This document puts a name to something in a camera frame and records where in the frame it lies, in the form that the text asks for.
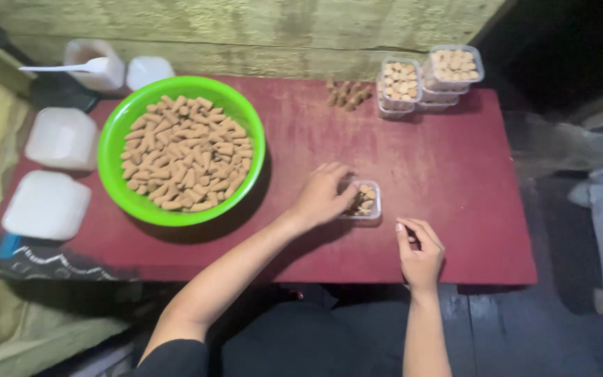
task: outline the plastic container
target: plastic container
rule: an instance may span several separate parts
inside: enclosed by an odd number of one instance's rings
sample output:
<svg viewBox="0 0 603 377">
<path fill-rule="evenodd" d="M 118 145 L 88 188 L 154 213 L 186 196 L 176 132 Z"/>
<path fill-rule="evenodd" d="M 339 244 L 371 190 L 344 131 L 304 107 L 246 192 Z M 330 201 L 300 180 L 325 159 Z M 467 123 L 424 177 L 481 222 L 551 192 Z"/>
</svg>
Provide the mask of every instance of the plastic container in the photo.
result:
<svg viewBox="0 0 603 377">
<path fill-rule="evenodd" d="M 373 220 L 373 219 L 377 219 L 379 217 L 381 217 L 381 212 L 382 212 L 382 208 L 381 208 L 381 188 L 379 187 L 379 185 L 377 183 L 375 183 L 373 180 L 356 180 L 354 181 L 357 184 L 365 184 L 369 187 L 371 187 L 373 189 L 373 191 L 376 191 L 376 199 L 374 199 L 374 204 L 371 206 L 371 213 L 369 214 L 369 216 L 348 216 L 348 215 L 341 215 L 339 216 L 340 219 L 352 219 L 352 220 Z"/>
<path fill-rule="evenodd" d="M 159 56 L 137 56 L 127 67 L 127 86 L 139 90 L 152 82 L 174 77 L 172 65 Z"/>
<path fill-rule="evenodd" d="M 46 107 L 36 116 L 25 157 L 49 168 L 96 168 L 99 133 L 95 121 L 78 109 Z"/>
<path fill-rule="evenodd" d="M 469 87 L 466 87 L 464 90 L 460 90 L 458 92 L 451 90 L 434 91 L 429 90 L 424 86 L 422 89 L 423 97 L 420 98 L 420 102 L 450 102 L 454 101 L 457 96 L 466 94 L 469 91 Z"/>
<path fill-rule="evenodd" d="M 79 232 L 90 189 L 59 172 L 34 170 L 22 177 L 1 220 L 25 237 L 66 241 Z"/>
<path fill-rule="evenodd" d="M 414 59 L 406 59 L 406 58 L 395 58 L 393 56 L 388 56 L 383 59 L 381 63 L 381 76 L 382 73 L 385 72 L 385 64 L 389 63 L 403 63 L 403 64 L 413 64 L 415 67 L 415 75 L 418 77 L 418 88 L 422 85 L 422 80 L 420 79 L 420 64 L 417 60 Z M 389 95 L 385 94 L 385 83 L 381 82 L 381 90 L 383 95 L 383 107 L 386 109 L 392 109 L 395 111 L 413 111 L 415 109 L 415 103 L 420 100 L 422 96 L 422 91 L 418 89 L 418 94 L 413 99 L 394 99 Z"/>
<path fill-rule="evenodd" d="M 457 96 L 450 102 L 418 102 L 415 104 L 415 109 L 418 111 L 443 111 L 457 105 L 458 102 L 460 102 L 460 98 Z"/>
<path fill-rule="evenodd" d="M 127 188 L 122 178 L 124 172 L 120 155 L 125 147 L 125 135 L 129 126 L 146 112 L 146 106 L 157 103 L 162 95 L 177 98 L 203 97 L 214 107 L 222 107 L 223 113 L 232 117 L 246 130 L 253 146 L 251 169 L 237 191 L 219 205 L 197 213 L 163 210 Z M 99 178 L 113 201 L 133 217 L 159 226 L 182 227 L 203 223 L 227 212 L 253 188 L 264 163 L 266 142 L 262 122 L 246 98 L 227 84 L 196 76 L 177 76 L 146 85 L 120 102 L 104 124 L 97 153 Z"/>
<path fill-rule="evenodd" d="M 64 49 L 64 65 L 85 64 L 90 59 L 106 57 L 109 59 L 101 73 L 69 72 L 88 89 L 98 92 L 112 92 L 125 83 L 125 64 L 113 47 L 100 39 L 74 39 Z"/>
<path fill-rule="evenodd" d="M 431 58 L 431 55 L 438 50 L 462 50 L 471 52 L 474 55 L 474 64 L 476 65 L 478 78 L 459 81 L 440 79 L 436 74 L 434 61 Z M 461 44 L 440 44 L 430 49 L 430 57 L 427 58 L 425 64 L 423 64 L 422 74 L 424 87 L 429 90 L 462 91 L 467 89 L 473 82 L 482 81 L 485 76 L 485 70 L 483 68 L 483 62 L 481 61 L 481 54 L 476 48 Z"/>
<path fill-rule="evenodd" d="M 378 112 L 379 118 L 381 119 L 399 119 L 405 116 L 408 113 L 411 113 L 415 110 L 415 104 L 408 110 L 390 110 L 383 107 L 383 88 L 382 85 L 379 86 L 379 82 L 381 81 L 381 73 L 379 72 L 376 75 L 376 100 L 374 103 L 376 104 L 376 111 Z"/>
</svg>

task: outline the white plastic spoon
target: white plastic spoon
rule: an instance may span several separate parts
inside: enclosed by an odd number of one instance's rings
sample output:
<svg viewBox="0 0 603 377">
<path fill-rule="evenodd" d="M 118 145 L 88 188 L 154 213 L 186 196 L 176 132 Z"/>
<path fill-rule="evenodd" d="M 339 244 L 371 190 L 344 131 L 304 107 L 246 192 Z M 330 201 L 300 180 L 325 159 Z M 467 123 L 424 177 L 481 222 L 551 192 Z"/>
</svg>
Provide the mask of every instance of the white plastic spoon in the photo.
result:
<svg viewBox="0 0 603 377">
<path fill-rule="evenodd" d="M 86 71 L 90 73 L 100 73 L 106 70 L 106 65 L 109 59 L 106 57 L 90 59 L 85 64 L 75 66 L 59 66 L 59 67 L 20 67 L 20 71 L 34 72 L 66 72 L 66 71 Z"/>
</svg>

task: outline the hand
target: hand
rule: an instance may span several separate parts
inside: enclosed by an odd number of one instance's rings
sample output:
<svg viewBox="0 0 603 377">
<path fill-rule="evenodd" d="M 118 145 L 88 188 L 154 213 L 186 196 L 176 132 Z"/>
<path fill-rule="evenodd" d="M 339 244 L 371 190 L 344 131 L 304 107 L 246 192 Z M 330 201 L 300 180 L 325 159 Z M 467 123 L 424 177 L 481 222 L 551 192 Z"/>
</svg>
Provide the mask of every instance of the hand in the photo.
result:
<svg viewBox="0 0 603 377">
<path fill-rule="evenodd" d="M 415 238 L 408 235 L 406 228 L 415 232 L 421 250 L 411 249 L 409 243 L 414 242 Z M 399 243 L 401 270 L 411 285 L 411 294 L 426 295 L 433 293 L 436 295 L 439 270 L 446 251 L 439 240 L 439 236 L 436 235 L 427 221 L 418 219 L 397 218 L 395 230 Z"/>
<path fill-rule="evenodd" d="M 289 212 L 296 216 L 306 229 L 337 218 L 358 192 L 356 185 L 350 184 L 340 195 L 336 193 L 339 181 L 349 172 L 355 171 L 339 162 L 320 165 L 308 176 Z"/>
</svg>

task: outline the person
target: person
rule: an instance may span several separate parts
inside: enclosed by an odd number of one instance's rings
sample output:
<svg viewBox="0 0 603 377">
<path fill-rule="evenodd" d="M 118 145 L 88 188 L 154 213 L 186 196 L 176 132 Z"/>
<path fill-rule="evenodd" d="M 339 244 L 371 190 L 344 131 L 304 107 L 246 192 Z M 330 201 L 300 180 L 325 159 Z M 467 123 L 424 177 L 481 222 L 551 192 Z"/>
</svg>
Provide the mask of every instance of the person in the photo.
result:
<svg viewBox="0 0 603 377">
<path fill-rule="evenodd" d="M 202 270 L 166 306 L 133 376 L 205 376 L 206 335 L 260 271 L 292 240 L 337 218 L 355 198 L 339 181 L 355 173 L 332 162 L 312 172 L 292 206 L 268 226 Z M 410 236 L 407 229 L 414 232 Z M 447 377 L 437 279 L 444 246 L 424 221 L 397 218 L 396 234 L 404 277 L 410 286 L 403 365 L 406 377 Z M 418 242 L 420 250 L 412 250 Z M 278 304 L 242 331 L 247 355 L 229 356 L 225 375 L 362 376 L 374 374 L 370 345 L 322 307 L 302 301 Z"/>
</svg>

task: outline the left hand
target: left hand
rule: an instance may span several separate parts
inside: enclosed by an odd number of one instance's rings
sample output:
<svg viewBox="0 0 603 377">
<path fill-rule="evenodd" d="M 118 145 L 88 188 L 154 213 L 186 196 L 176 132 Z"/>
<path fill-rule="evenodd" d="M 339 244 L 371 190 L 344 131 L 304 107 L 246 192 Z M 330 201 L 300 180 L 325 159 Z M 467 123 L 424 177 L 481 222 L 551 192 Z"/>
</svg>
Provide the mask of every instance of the left hand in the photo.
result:
<svg viewBox="0 0 603 377">
<path fill-rule="evenodd" d="M 289 212 L 308 229 L 337 218 L 358 192 L 356 185 L 350 184 L 343 193 L 336 193 L 339 181 L 350 172 L 355 171 L 340 162 L 320 165 L 309 175 Z"/>
</svg>

